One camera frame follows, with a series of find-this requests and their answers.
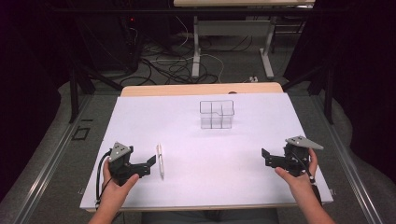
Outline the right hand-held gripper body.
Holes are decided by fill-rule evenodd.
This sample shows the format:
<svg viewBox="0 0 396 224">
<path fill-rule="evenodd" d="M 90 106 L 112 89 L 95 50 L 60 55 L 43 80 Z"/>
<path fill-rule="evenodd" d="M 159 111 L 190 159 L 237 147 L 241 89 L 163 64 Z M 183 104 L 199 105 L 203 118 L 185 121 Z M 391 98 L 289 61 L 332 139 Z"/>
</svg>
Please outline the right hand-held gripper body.
<svg viewBox="0 0 396 224">
<path fill-rule="evenodd" d="M 303 171 L 307 171 L 310 162 L 309 148 L 322 150 L 323 146 L 301 135 L 286 139 L 284 146 L 286 170 L 291 175 L 297 177 Z"/>
</svg>

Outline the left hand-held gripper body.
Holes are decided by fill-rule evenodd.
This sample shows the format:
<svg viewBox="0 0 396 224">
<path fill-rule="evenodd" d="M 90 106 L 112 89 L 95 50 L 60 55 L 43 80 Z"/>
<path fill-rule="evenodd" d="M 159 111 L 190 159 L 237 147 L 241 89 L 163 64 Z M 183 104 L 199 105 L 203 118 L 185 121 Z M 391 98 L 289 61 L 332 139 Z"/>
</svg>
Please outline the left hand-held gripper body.
<svg viewBox="0 0 396 224">
<path fill-rule="evenodd" d="M 133 147 L 127 147 L 119 142 L 114 144 L 108 158 L 109 171 L 111 177 L 118 183 L 119 186 L 124 185 L 127 180 L 133 176 L 141 175 L 133 168 L 130 163 L 130 157 L 134 152 Z"/>
</svg>

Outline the person's right hand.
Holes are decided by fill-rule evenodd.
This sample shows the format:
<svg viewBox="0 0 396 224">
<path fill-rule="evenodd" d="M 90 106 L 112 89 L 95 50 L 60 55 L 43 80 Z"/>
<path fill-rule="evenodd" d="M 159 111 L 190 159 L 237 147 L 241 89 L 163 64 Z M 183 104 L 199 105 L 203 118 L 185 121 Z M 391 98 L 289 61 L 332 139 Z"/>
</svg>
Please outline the person's right hand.
<svg viewBox="0 0 396 224">
<path fill-rule="evenodd" d="M 309 167 L 304 174 L 298 177 L 290 175 L 287 171 L 280 167 L 275 168 L 276 174 L 279 175 L 283 180 L 285 180 L 289 185 L 291 194 L 293 195 L 295 200 L 298 200 L 300 198 L 306 200 L 308 198 L 316 198 L 315 193 L 312 189 L 310 177 L 314 177 L 316 174 L 316 170 L 318 167 L 318 158 L 312 148 L 308 149 L 308 153 L 310 156 Z"/>
</svg>

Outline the person's left hand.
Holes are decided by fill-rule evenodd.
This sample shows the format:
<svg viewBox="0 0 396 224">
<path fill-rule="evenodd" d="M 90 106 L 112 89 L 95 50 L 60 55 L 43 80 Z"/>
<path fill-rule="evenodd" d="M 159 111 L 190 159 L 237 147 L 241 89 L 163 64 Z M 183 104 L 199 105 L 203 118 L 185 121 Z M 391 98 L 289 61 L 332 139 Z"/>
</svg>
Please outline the person's left hand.
<svg viewBox="0 0 396 224">
<path fill-rule="evenodd" d="M 109 205 L 110 207 L 121 207 L 132 187 L 139 180 L 139 175 L 132 175 L 125 184 L 119 186 L 113 179 L 109 171 L 109 162 L 105 161 L 103 168 L 103 188 L 101 205 Z"/>
</svg>

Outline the clear plastic tube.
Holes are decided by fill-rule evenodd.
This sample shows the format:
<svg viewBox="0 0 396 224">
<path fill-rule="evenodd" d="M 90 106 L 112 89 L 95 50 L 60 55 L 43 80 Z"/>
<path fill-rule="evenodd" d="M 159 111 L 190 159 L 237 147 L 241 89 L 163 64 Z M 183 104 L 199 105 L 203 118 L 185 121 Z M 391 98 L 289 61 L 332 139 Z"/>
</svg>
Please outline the clear plastic tube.
<svg viewBox="0 0 396 224">
<path fill-rule="evenodd" d="M 158 156 L 158 162 L 159 162 L 159 167 L 160 167 L 160 176 L 161 176 L 161 179 L 164 180 L 164 165 L 163 165 L 162 145 L 158 144 L 156 146 L 156 149 L 157 149 L 157 156 Z"/>
</svg>

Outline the white table cover sheet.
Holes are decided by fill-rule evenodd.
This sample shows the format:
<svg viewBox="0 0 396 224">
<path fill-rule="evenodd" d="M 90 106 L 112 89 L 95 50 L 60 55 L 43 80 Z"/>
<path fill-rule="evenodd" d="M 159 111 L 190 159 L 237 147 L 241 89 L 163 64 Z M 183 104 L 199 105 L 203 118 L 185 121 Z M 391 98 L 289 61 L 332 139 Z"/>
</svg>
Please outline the white table cover sheet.
<svg viewBox="0 0 396 224">
<path fill-rule="evenodd" d="M 133 163 L 163 161 L 138 180 L 123 207 L 130 211 L 287 206 L 287 183 L 266 166 L 262 151 L 280 155 L 304 130 L 285 93 L 237 93 L 229 129 L 204 129 L 203 95 L 121 97 L 99 152 L 131 146 Z"/>
</svg>

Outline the clear plastic divided organizer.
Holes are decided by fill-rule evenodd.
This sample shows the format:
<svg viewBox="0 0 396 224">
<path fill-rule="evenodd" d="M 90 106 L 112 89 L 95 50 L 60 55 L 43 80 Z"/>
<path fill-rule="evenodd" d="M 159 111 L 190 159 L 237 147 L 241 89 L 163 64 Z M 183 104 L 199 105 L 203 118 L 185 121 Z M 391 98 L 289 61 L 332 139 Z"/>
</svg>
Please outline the clear plastic divided organizer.
<svg viewBox="0 0 396 224">
<path fill-rule="evenodd" d="M 233 116 L 234 103 L 232 100 L 200 102 L 202 129 L 231 129 Z"/>
</svg>

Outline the black metal stand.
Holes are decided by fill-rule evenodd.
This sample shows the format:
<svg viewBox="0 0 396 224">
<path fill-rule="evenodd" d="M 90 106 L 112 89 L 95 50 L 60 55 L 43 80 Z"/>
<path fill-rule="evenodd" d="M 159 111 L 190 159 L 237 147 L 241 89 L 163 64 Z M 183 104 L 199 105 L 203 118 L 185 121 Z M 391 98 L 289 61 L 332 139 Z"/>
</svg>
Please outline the black metal stand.
<svg viewBox="0 0 396 224">
<path fill-rule="evenodd" d="M 82 91 L 84 94 L 91 95 L 96 91 L 96 88 L 91 81 L 92 77 L 107 84 L 107 86 L 115 89 L 116 91 L 121 91 L 123 87 L 109 78 L 102 76 L 88 65 L 82 63 L 77 54 L 70 48 L 66 48 L 64 51 L 68 61 L 70 84 L 71 117 L 69 122 L 73 123 L 80 112 L 78 92 Z"/>
<path fill-rule="evenodd" d="M 310 71 L 298 76 L 292 81 L 288 81 L 282 85 L 284 91 L 291 87 L 300 84 L 303 81 L 312 78 L 311 84 L 308 87 L 310 95 L 319 95 L 321 90 L 325 91 L 323 114 L 326 120 L 333 124 L 332 120 L 332 94 L 333 94 L 333 77 L 334 77 L 334 63 L 326 62 L 322 65 L 314 66 Z"/>
</svg>

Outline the black computer tower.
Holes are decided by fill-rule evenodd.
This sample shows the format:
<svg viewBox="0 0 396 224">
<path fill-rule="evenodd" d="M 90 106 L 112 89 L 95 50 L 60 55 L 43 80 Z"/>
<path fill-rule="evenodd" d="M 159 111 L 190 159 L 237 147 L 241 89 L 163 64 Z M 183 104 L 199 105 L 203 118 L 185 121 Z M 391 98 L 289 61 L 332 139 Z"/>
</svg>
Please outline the black computer tower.
<svg viewBox="0 0 396 224">
<path fill-rule="evenodd" d="M 141 35 L 133 27 L 130 16 L 103 16 L 98 18 L 97 43 L 107 58 L 103 66 L 108 70 L 123 70 L 127 74 L 138 68 Z"/>
</svg>

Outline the aluminium floor rail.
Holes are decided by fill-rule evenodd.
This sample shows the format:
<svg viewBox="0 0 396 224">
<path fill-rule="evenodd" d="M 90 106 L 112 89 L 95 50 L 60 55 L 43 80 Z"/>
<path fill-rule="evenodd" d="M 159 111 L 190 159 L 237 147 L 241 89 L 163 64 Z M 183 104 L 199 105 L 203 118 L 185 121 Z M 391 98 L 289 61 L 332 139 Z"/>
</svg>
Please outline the aluminium floor rail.
<svg viewBox="0 0 396 224">
<path fill-rule="evenodd" d="M 384 224 L 381 216 L 377 212 L 371 197 L 368 194 L 366 187 L 364 186 L 360 175 L 358 174 L 357 167 L 347 152 L 346 146 L 343 144 L 340 136 L 338 135 L 335 127 L 330 124 L 324 115 L 324 105 L 319 96 L 313 95 L 311 100 L 315 106 L 315 109 L 319 112 L 319 117 L 326 126 L 329 132 L 329 136 L 332 142 L 335 144 L 334 152 L 337 155 L 338 160 L 343 167 L 346 178 L 349 182 L 350 187 L 357 199 L 361 211 L 363 212 L 368 224 Z"/>
<path fill-rule="evenodd" d="M 29 161 L 12 190 L 17 200 L 8 224 L 83 224 L 91 214 L 80 208 L 96 159 L 93 96 L 84 96 L 70 123 L 67 107 Z"/>
</svg>

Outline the white metal desk frame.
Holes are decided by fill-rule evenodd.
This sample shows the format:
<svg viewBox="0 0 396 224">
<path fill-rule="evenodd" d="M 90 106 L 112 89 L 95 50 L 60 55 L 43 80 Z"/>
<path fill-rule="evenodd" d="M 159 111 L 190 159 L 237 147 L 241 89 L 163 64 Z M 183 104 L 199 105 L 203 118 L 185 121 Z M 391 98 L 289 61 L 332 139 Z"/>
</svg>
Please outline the white metal desk frame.
<svg viewBox="0 0 396 224">
<path fill-rule="evenodd" d="M 214 9 L 219 12 L 226 9 L 311 9 L 316 0 L 174 0 L 175 7 L 187 9 Z M 267 78 L 273 79 L 274 72 L 268 57 L 271 43 L 275 34 L 276 16 L 266 20 L 208 20 L 202 21 L 199 16 L 193 17 L 194 53 L 191 75 L 200 76 L 200 60 L 202 57 L 199 40 L 201 36 L 234 36 L 250 35 L 265 38 L 265 46 L 260 49 L 262 65 Z"/>
</svg>

